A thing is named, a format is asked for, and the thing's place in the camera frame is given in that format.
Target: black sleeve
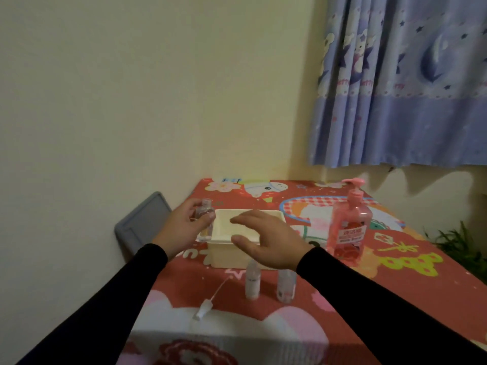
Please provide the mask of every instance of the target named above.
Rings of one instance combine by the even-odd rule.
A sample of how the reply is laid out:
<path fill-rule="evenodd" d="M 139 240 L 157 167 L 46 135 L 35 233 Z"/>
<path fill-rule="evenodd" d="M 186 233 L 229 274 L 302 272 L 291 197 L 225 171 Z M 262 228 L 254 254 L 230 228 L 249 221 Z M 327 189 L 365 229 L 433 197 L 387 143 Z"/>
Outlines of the black sleeve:
<path fill-rule="evenodd" d="M 468 358 L 487 363 L 483 349 L 321 247 L 305 254 L 296 272 L 327 299 L 383 365 L 470 363 Z"/>
<path fill-rule="evenodd" d="M 143 246 L 101 290 L 19 364 L 115 364 L 157 276 L 167 264 L 162 248 Z"/>

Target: beige plastic box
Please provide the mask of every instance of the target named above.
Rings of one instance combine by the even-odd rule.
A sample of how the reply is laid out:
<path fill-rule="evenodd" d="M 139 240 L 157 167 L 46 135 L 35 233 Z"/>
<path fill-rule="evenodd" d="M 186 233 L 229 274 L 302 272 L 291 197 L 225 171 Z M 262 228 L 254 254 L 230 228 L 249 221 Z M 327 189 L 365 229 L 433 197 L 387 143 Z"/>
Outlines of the beige plastic box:
<path fill-rule="evenodd" d="M 253 229 L 247 228 L 240 224 L 230 223 L 230 219 L 237 216 L 247 209 L 217 209 L 216 219 L 213 224 L 213 235 L 211 241 L 208 242 L 208 249 L 210 251 L 211 266 L 213 268 L 227 268 L 227 269 L 246 269 L 250 257 L 244 252 L 240 251 L 231 242 L 230 238 L 233 234 L 240 234 L 247 237 L 255 243 L 259 243 L 259 234 Z M 266 214 L 277 216 L 282 221 L 286 222 L 284 214 L 279 210 L 261 210 Z"/>

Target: curtain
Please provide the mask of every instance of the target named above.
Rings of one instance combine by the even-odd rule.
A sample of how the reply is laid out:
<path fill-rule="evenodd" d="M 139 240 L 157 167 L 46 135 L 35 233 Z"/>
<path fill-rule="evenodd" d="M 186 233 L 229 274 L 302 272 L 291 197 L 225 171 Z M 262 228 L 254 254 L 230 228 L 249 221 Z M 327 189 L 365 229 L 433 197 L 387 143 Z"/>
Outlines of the curtain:
<path fill-rule="evenodd" d="M 487 165 L 487 0 L 328 0 L 312 165 Z"/>

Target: table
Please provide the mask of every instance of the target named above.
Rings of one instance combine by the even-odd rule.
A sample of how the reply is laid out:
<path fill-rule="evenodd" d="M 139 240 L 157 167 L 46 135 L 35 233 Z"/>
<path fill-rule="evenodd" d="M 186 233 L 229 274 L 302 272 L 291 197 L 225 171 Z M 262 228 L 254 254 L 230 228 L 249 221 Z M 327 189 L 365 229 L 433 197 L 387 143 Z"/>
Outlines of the table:
<path fill-rule="evenodd" d="M 350 188 L 205 178 L 191 197 L 211 198 L 215 208 L 279 209 L 305 240 L 325 246 L 332 205 L 344 200 Z M 487 350 L 487 287 L 372 197 L 365 194 L 364 200 L 373 221 L 354 269 Z M 232 279 L 217 294 L 213 310 L 202 321 L 193 320 L 203 300 L 228 276 Z M 245 270 L 211 268 L 206 244 L 195 243 L 158 276 L 118 364 L 379 363 L 306 281 L 298 277 L 290 305 L 277 300 L 276 284 L 277 271 L 263 270 L 259 299 L 246 300 Z M 407 325 L 398 312 L 384 330 L 394 335 Z M 414 337 L 397 345 L 398 350 L 414 346 Z"/>

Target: pink soap dispenser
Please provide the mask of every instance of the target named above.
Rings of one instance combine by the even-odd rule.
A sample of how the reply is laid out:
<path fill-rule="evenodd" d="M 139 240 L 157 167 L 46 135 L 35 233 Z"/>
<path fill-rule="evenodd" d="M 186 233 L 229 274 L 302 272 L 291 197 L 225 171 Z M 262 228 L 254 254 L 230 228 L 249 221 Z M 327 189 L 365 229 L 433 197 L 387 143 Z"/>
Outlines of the pink soap dispenser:
<path fill-rule="evenodd" d="M 360 178 L 344 179 L 355 186 L 346 201 L 333 205 L 332 221 L 326 250 L 347 265 L 357 266 L 362 256 L 365 230 L 372 220 L 372 211 L 363 202 L 360 187 L 365 181 Z"/>

